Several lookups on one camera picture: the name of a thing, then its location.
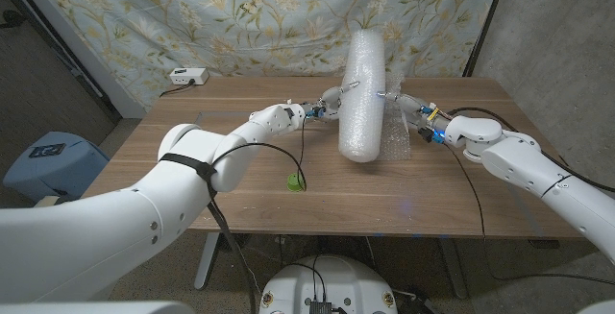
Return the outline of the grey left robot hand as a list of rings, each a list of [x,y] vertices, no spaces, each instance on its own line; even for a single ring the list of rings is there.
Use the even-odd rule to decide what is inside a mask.
[[[341,86],[334,86],[326,90],[319,98],[319,111],[316,113],[316,116],[323,120],[336,120],[338,118],[338,111],[341,107],[342,95],[359,85],[360,81],[353,81]]]

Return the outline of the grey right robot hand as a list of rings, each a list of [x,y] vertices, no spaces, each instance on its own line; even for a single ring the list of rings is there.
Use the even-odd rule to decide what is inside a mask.
[[[406,117],[407,123],[416,130],[429,129],[443,133],[452,120],[449,115],[442,112],[437,106],[431,105],[422,99],[403,93],[387,91],[379,91],[377,95],[386,101],[396,103]]]

